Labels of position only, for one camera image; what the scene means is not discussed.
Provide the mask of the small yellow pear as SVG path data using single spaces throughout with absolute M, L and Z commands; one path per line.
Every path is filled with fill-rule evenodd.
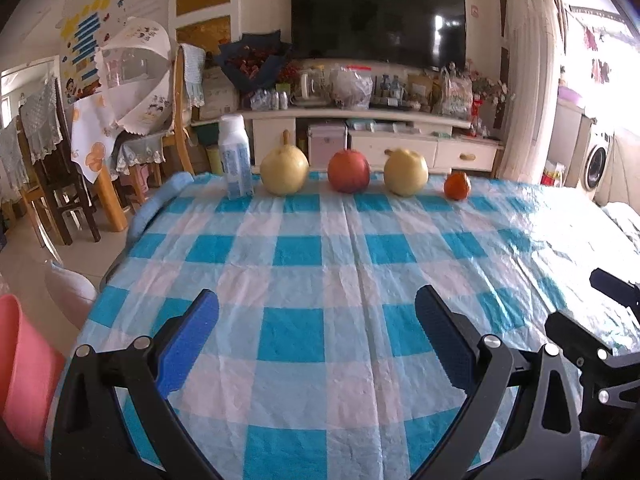
M 428 180 L 425 158 L 404 148 L 386 148 L 383 174 L 385 187 L 393 194 L 409 197 L 421 191 Z

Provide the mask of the blue rolled towel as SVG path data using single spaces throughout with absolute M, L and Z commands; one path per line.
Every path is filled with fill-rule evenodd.
M 194 182 L 190 172 L 173 174 L 155 194 L 143 203 L 138 212 L 132 217 L 126 237 L 126 245 L 131 246 L 142 237 L 148 224 L 168 203 L 176 198 L 187 186 Z

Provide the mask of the wooden dining table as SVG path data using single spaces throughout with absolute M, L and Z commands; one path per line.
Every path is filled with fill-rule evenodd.
M 171 99 L 151 96 L 143 99 L 145 104 L 157 104 L 163 107 L 154 115 L 157 124 L 153 131 L 145 136 L 131 133 L 143 143 L 140 155 L 133 162 L 118 154 L 117 138 L 125 129 L 116 120 L 114 108 L 107 102 L 104 92 L 96 92 L 77 100 L 70 109 L 70 149 L 72 161 L 77 164 L 87 181 L 96 186 L 96 192 L 105 211 L 106 218 L 115 232 L 127 229 L 122 205 L 115 191 L 113 180 L 121 174 L 128 174 L 129 168 L 140 164 L 161 164 L 163 138 L 168 135 L 166 122 L 171 113 Z

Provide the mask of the light wooden chair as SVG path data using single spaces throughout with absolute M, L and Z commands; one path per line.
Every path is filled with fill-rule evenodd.
M 116 148 L 115 170 L 130 174 L 135 166 L 161 164 L 164 148 L 175 148 L 183 171 L 195 174 L 188 144 L 194 107 L 204 104 L 203 72 L 206 52 L 192 44 L 178 44 L 172 66 L 172 103 L 170 116 L 157 132 L 146 136 L 125 134 Z

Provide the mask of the black flat television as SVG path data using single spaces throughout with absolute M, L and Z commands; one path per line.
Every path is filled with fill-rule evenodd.
M 291 0 L 296 58 L 461 67 L 465 0 Z

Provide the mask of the large yellow pear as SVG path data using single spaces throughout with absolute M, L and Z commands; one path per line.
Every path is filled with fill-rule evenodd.
M 302 150 L 288 142 L 291 133 L 282 132 L 281 143 L 260 163 L 260 177 L 266 190 L 277 196 L 299 192 L 309 172 L 309 162 Z

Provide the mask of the dark wooden chair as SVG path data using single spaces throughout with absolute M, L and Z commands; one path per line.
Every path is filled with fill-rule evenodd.
M 70 130 L 60 99 L 58 80 L 51 76 L 42 88 L 29 96 L 16 116 L 18 145 L 23 153 L 29 182 L 21 189 L 27 203 L 46 214 L 55 239 L 73 243 L 65 218 L 84 216 L 92 238 L 101 234 L 93 214 L 86 180 L 72 162 Z

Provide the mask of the washing machine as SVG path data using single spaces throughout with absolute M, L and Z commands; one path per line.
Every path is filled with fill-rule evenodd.
M 613 136 L 606 132 L 590 133 L 585 160 L 580 172 L 582 188 L 591 196 L 596 194 L 603 180 L 612 146 Z

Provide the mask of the green waste bin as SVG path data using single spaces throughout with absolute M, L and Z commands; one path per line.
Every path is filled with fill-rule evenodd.
M 217 145 L 208 146 L 206 148 L 206 154 L 209 162 L 210 172 L 217 176 L 222 176 L 224 170 L 222 169 L 222 162 L 220 151 Z

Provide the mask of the blue checkered tablecloth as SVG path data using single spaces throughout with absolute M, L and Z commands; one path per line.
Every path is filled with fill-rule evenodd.
M 201 174 L 130 224 L 79 339 L 116 350 L 156 333 L 202 289 L 220 317 L 169 400 L 228 479 L 405 479 L 462 402 L 416 318 L 425 284 L 482 333 L 535 350 L 544 320 L 575 315 L 617 350 L 632 316 L 592 289 L 638 278 L 639 245 L 568 188 L 474 179 L 447 200 L 334 192 L 322 174 L 276 197 L 232 200 Z

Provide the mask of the orange tangerine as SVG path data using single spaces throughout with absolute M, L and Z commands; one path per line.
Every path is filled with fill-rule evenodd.
M 466 200 L 471 192 L 471 181 L 465 172 L 455 171 L 447 177 L 442 189 L 448 200 Z

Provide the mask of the white stool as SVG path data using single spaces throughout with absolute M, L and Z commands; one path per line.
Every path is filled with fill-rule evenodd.
M 81 330 L 98 298 L 94 285 L 82 274 L 67 270 L 55 261 L 49 261 L 44 268 L 44 284 L 66 320 Z

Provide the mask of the white curtain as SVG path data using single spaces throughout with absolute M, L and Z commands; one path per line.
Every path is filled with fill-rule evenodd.
M 554 0 L 506 0 L 506 44 L 513 99 L 504 116 L 499 177 L 538 184 L 558 99 L 562 46 Z

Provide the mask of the white tv cabinet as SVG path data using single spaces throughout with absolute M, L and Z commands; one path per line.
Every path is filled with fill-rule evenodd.
M 292 107 L 288 110 L 243 110 L 241 115 L 253 140 L 254 168 L 279 144 L 296 142 L 296 131 L 314 122 L 344 122 L 347 145 L 381 170 L 386 152 L 405 148 L 422 155 L 434 174 L 466 170 L 493 174 L 503 152 L 500 142 L 456 136 L 454 129 L 470 124 L 460 119 L 397 110 L 340 110 Z

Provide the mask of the red apple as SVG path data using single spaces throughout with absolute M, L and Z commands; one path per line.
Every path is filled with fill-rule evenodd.
M 336 192 L 363 192 L 370 183 L 370 165 L 366 156 L 355 150 L 336 152 L 329 161 L 328 179 Z

